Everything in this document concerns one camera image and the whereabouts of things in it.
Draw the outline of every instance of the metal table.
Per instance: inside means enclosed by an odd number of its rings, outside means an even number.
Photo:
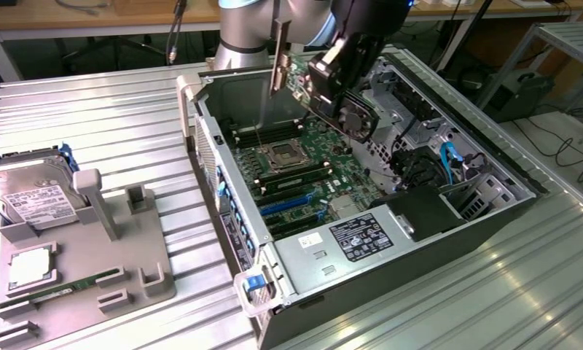
[[[471,254],[280,349],[583,348],[583,197],[405,51],[396,53],[551,193]],[[103,194],[155,192],[178,295],[35,349],[254,349],[180,148],[174,77],[202,65],[2,84],[0,151],[67,140]]]
[[[517,61],[535,38],[544,40],[548,45],[556,47],[565,54],[568,54],[569,57],[583,63],[583,22],[533,24],[524,34],[520,43],[503,64],[503,67],[497,71],[496,77],[491,83],[487,84],[487,87],[481,91],[479,100],[476,102],[476,106],[480,109],[485,107],[492,95],[497,90],[497,87],[500,86],[509,72],[513,70]]]

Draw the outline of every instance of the wooden desk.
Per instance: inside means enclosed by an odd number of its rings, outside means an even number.
[[[472,6],[457,8],[452,19],[463,20],[443,61],[451,57],[469,26],[473,14],[483,0]],[[573,18],[583,12],[581,0],[567,0],[572,6]],[[411,9],[405,21],[449,20],[453,7],[419,2]],[[551,9],[523,9],[509,0],[495,0],[484,18],[535,17],[553,15]],[[183,15],[182,31],[219,29],[218,0],[190,0]],[[50,39],[82,36],[110,36],[166,33],[171,14],[118,16],[111,7],[98,9],[98,16],[60,7],[54,0],[19,0],[14,7],[0,7],[0,76],[5,82],[21,80],[19,73],[1,43],[6,40]]]
[[[220,10],[216,0],[190,0],[183,23],[216,23]],[[114,8],[95,9],[96,16],[59,6],[54,0],[18,0],[14,7],[0,7],[0,31],[17,29],[92,28],[168,24],[172,14],[119,16]]]

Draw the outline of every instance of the hard drive label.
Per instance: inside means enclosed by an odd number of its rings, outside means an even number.
[[[352,263],[392,246],[372,214],[364,214],[332,226],[330,232]]]
[[[72,216],[75,211],[58,185],[3,196],[23,221],[31,225]]]

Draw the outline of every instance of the green circuit board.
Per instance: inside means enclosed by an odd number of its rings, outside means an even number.
[[[272,150],[276,150],[276,147],[292,153],[291,161],[288,153],[283,153],[287,157],[272,160]],[[270,224],[267,228],[271,232],[276,230],[276,227],[299,222],[302,219],[307,219],[316,214],[319,220],[314,222],[312,226],[332,222],[340,219],[342,215],[350,213],[350,210],[352,213],[356,210],[366,210],[372,200],[383,195],[372,180],[363,174],[363,168],[354,159],[350,150],[347,150],[343,136],[316,118],[306,121],[299,137],[250,148],[235,148],[234,157],[259,209],[284,203],[290,199],[302,197],[302,195],[311,196],[310,201],[304,205],[295,206],[274,214],[263,215],[266,225]],[[327,162],[328,168],[320,168],[318,176],[308,177],[310,183],[295,186],[294,181],[288,182],[288,188],[294,191],[300,190],[300,195],[295,193],[288,198],[259,206],[260,200],[267,199],[271,194],[266,193],[266,195],[262,195],[259,185],[254,184],[256,178],[266,178],[275,174],[287,174],[294,169],[316,166],[324,162]],[[336,207],[332,207],[331,203],[342,202],[354,202],[355,209],[346,208],[336,211]],[[284,233],[272,232],[272,236],[282,238],[296,233],[294,231],[286,230]]]

